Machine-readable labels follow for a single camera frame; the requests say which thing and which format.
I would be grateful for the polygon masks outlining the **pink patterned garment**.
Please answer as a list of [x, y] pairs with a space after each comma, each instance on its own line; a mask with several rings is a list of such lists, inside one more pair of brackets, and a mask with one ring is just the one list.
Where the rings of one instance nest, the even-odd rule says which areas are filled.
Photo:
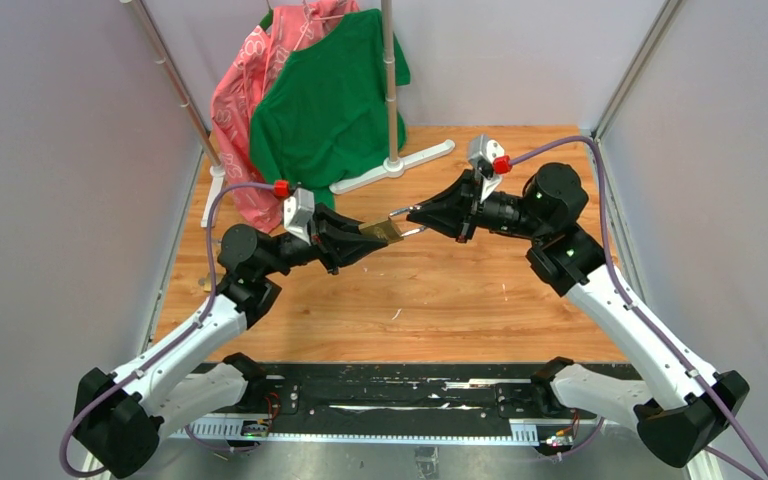
[[323, 39], [355, 1], [314, 1], [281, 5], [248, 34], [211, 100], [213, 134], [229, 184], [261, 182], [250, 154], [250, 127], [256, 107], [284, 69], [290, 54]]

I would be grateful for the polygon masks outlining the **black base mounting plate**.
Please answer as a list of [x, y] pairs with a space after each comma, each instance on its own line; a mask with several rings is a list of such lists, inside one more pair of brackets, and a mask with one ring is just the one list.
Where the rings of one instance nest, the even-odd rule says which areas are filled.
[[195, 421], [210, 441], [557, 447], [606, 429], [586, 411], [544, 414], [538, 363], [268, 363], [258, 405]]

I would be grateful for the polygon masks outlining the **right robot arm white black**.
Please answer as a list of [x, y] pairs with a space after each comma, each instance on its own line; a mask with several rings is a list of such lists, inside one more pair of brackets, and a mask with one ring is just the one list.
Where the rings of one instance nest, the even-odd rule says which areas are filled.
[[485, 178], [468, 169], [410, 207], [407, 218], [460, 243], [477, 229], [528, 240], [535, 275], [590, 317], [637, 372], [620, 380], [555, 358], [531, 377], [535, 411], [549, 418], [569, 409], [593, 413], [633, 430], [656, 458], [682, 468], [729, 427], [748, 383], [701, 360], [655, 317], [579, 225], [587, 202], [567, 164], [541, 166], [520, 195], [487, 191]]

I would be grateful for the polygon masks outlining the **brass padlock with steel shackle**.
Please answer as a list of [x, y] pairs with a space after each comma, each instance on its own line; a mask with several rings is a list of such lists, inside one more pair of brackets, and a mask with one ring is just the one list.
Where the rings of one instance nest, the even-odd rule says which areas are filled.
[[361, 223], [358, 226], [358, 230], [361, 235], [377, 238], [379, 240], [385, 241], [387, 244], [400, 242], [408, 237], [423, 233], [427, 229], [426, 226], [419, 226], [403, 231], [395, 223], [395, 217], [407, 215], [408, 213], [417, 209], [418, 207], [413, 205], [394, 210], [390, 212], [385, 218]]

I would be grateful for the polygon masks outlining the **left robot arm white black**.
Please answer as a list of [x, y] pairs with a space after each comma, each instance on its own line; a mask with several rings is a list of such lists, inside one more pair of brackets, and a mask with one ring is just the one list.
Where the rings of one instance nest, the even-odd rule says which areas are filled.
[[335, 275], [387, 245], [323, 204], [307, 215], [302, 230], [303, 237], [292, 231], [271, 236], [246, 224], [230, 227], [218, 255], [225, 273], [205, 302], [149, 350], [80, 379], [59, 454], [66, 455], [75, 439], [103, 471], [124, 479], [144, 467], [163, 440], [202, 416], [231, 405], [258, 411], [266, 400], [266, 374], [246, 355], [230, 355], [206, 373], [193, 370], [269, 312], [281, 292], [271, 274], [318, 262]]

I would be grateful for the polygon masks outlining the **green t-shirt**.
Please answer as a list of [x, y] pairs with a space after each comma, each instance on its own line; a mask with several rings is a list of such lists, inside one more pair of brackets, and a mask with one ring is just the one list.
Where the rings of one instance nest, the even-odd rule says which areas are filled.
[[382, 13], [346, 15], [290, 54], [250, 123], [249, 155], [268, 183], [286, 180], [334, 207], [331, 185], [389, 155]]

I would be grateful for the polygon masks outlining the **white clothes rack stand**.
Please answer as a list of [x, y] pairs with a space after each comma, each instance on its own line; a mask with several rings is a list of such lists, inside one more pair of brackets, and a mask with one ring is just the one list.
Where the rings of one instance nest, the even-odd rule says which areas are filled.
[[[216, 204], [220, 191], [225, 186], [227, 180], [224, 163], [209, 140], [207, 125], [192, 101], [190, 92], [170, 57], [162, 35], [159, 33], [145, 3], [142, 1], [124, 1], [122, 4], [128, 8], [131, 17], [136, 21], [137, 26], [143, 33], [148, 46], [156, 55], [155, 63], [160, 66], [166, 75], [178, 101], [179, 109], [186, 114], [196, 133], [201, 146], [199, 157], [207, 158], [210, 162], [211, 184], [205, 198], [206, 205], [200, 218], [200, 226], [208, 229], [215, 225], [216, 214], [211, 211], [211, 208]], [[380, 3], [380, 10], [382, 12], [382, 61], [386, 71], [385, 100], [387, 105], [388, 157], [383, 160], [380, 166], [357, 178], [334, 183], [331, 188], [335, 194], [345, 194], [383, 179], [398, 178], [411, 168], [450, 154], [455, 148], [455, 142], [447, 139], [406, 157], [399, 156], [393, 3], [391, 1], [382, 1]]]

